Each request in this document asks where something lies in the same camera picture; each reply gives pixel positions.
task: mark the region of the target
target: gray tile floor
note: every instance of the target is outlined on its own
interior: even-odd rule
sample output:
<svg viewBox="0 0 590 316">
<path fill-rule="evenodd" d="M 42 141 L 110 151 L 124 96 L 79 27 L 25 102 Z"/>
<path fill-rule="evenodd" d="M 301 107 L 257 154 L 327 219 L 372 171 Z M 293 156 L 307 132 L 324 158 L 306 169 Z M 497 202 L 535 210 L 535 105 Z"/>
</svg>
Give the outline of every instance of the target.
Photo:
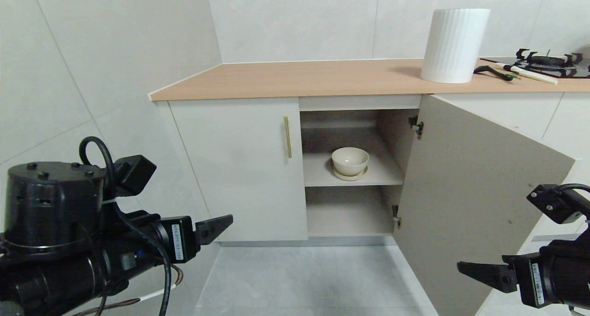
<svg viewBox="0 0 590 316">
<path fill-rule="evenodd" d="M 531 250 L 543 245 L 531 245 Z M 568 315 L 494 294 L 480 316 Z M 224 247 L 194 316 L 436 316 L 396 246 Z"/>
</svg>

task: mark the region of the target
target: saucer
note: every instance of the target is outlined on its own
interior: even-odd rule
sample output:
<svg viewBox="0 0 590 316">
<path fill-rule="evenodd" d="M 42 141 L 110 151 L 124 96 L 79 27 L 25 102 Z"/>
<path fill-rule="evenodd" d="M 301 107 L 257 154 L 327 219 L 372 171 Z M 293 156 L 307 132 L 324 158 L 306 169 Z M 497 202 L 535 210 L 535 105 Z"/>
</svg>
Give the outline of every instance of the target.
<svg viewBox="0 0 590 316">
<path fill-rule="evenodd" d="M 369 167 L 365 167 L 365 171 L 362 171 L 361 173 L 359 173 L 358 175 L 355 176 L 346 176 L 346 175 L 342 175 L 342 173 L 338 172 L 334 167 L 332 167 L 332 169 L 334 170 L 334 174 L 341 180 L 344 181 L 356 181 L 359 180 L 360 178 L 362 178 L 365 173 L 367 173 L 367 170 L 369 170 Z"/>
</svg>

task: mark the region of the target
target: gold door handle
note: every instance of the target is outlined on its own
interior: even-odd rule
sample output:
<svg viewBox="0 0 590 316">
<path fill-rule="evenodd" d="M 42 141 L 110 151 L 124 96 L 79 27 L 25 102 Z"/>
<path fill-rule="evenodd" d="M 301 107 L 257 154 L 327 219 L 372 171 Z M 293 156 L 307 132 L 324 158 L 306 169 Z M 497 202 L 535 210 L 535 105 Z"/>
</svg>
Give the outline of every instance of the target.
<svg viewBox="0 0 590 316">
<path fill-rule="evenodd" d="M 287 152 L 289 152 L 289 158 L 293 157 L 291 154 L 291 135 L 289 135 L 289 117 L 285 116 L 285 136 L 287 137 Z"/>
</svg>

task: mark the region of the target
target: gas stove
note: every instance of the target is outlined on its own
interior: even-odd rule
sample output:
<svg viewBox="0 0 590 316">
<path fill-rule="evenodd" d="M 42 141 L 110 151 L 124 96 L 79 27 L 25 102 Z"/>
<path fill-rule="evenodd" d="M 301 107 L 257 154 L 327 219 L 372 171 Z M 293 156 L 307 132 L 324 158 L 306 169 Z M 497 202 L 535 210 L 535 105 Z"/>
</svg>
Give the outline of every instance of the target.
<svg viewBox="0 0 590 316">
<path fill-rule="evenodd" d="M 488 57 L 481 58 L 489 62 L 499 62 L 518 66 L 531 72 L 540 73 L 562 79 L 586 78 L 590 79 L 590 59 L 585 59 L 581 53 L 564 54 L 563 57 L 536 55 L 536 51 L 520 49 L 516 57 Z"/>
</svg>

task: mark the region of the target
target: white bowl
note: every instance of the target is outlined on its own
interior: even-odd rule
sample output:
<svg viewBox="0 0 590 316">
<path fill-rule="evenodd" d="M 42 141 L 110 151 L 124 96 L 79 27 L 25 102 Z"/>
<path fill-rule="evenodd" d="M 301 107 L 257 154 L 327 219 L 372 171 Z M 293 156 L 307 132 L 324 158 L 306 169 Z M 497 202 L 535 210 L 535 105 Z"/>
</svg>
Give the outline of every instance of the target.
<svg viewBox="0 0 590 316">
<path fill-rule="evenodd" d="M 369 162 L 369 154 L 362 149 L 340 148 L 332 153 L 334 168 L 345 176 L 355 176 L 365 170 Z"/>
</svg>

